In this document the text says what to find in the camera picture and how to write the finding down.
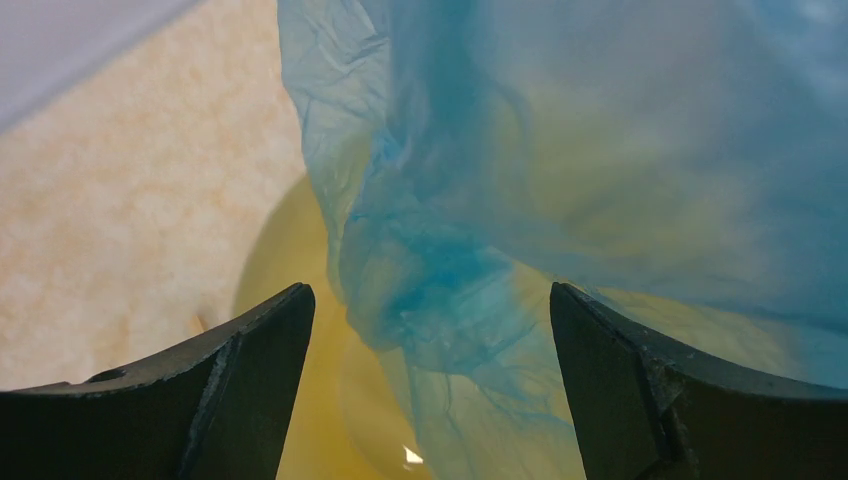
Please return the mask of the yellow plastic trash bin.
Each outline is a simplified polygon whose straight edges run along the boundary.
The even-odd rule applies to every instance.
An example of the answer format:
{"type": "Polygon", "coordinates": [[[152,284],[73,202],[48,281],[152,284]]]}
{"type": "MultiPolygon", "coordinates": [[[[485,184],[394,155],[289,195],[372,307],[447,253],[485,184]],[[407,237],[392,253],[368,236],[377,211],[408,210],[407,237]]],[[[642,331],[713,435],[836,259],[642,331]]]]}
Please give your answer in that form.
{"type": "Polygon", "coordinates": [[[326,276],[327,233],[307,177],[268,216],[239,282],[244,313],[295,282],[316,298],[280,479],[429,479],[432,472],[375,354],[345,320],[326,276]]]}

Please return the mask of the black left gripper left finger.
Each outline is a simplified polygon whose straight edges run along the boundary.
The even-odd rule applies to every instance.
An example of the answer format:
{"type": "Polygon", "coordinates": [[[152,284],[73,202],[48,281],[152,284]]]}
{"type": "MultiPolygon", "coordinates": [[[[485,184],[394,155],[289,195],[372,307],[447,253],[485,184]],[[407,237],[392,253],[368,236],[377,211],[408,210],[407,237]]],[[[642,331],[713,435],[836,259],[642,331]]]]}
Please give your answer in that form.
{"type": "Polygon", "coordinates": [[[5,479],[272,479],[315,313],[296,283],[85,382],[1,395],[5,479]]]}

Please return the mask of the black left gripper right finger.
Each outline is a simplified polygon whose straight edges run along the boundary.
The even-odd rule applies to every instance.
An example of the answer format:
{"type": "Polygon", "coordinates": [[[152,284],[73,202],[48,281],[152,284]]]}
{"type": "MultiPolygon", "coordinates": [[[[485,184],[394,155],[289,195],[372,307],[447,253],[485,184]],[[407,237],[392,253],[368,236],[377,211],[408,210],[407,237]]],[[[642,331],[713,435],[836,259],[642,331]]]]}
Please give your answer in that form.
{"type": "Polygon", "coordinates": [[[590,479],[843,479],[847,393],[729,362],[556,283],[550,322],[590,479]]]}

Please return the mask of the blue plastic trash bag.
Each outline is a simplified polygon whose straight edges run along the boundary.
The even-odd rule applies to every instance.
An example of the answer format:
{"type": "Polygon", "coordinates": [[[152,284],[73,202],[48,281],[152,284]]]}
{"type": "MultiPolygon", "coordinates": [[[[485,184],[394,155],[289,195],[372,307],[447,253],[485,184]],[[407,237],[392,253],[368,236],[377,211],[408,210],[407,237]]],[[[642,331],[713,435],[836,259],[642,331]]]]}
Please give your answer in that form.
{"type": "Polygon", "coordinates": [[[282,1],[347,321],[436,479],[581,471],[546,298],[847,384],[843,1],[282,1]]]}

